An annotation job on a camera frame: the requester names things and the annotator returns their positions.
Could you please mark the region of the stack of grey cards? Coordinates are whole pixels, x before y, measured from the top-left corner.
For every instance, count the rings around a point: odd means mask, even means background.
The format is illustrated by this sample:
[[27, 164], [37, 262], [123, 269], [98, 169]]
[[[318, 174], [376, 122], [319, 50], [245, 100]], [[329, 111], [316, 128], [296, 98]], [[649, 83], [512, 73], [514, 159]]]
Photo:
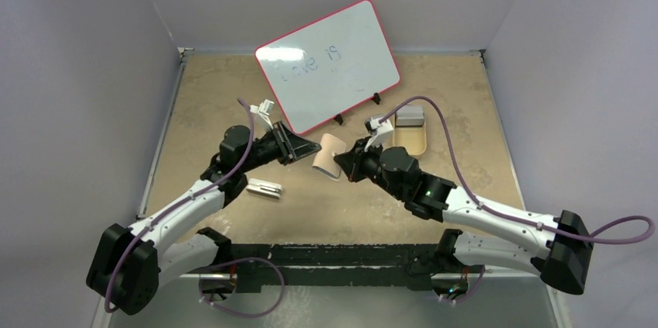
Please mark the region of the stack of grey cards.
[[395, 113], [395, 127], [422, 127], [425, 114], [422, 105], [405, 105]]

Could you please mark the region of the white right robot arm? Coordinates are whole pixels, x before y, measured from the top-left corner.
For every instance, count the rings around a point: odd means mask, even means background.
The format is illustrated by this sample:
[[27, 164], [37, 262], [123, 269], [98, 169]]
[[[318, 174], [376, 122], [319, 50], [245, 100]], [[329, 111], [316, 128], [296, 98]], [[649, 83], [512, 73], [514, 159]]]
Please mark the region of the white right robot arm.
[[472, 227], [478, 237], [448, 229], [435, 251], [438, 266], [492, 265], [535, 274], [571, 295], [584, 293], [594, 245], [582, 218], [564, 210], [558, 216], [526, 212], [480, 197], [469, 197], [453, 181], [422, 171], [402, 147], [365, 149], [355, 145], [334, 162], [350, 182], [370, 180], [404, 204], [414, 216]]

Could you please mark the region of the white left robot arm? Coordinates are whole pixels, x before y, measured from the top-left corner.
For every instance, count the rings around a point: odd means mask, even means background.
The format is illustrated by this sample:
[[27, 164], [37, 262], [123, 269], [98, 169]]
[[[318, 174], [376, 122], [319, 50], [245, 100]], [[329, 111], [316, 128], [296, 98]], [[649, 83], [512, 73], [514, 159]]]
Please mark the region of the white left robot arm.
[[177, 241], [206, 217], [232, 203], [248, 185], [246, 174], [277, 161], [288, 165], [319, 152], [321, 145], [275, 123], [262, 137], [253, 126], [236, 125], [223, 135], [208, 168], [178, 199], [129, 226], [115, 223], [100, 237], [86, 285], [104, 298], [107, 313], [141, 311], [158, 289], [179, 275], [207, 267], [213, 273], [231, 263], [230, 240], [200, 230]]

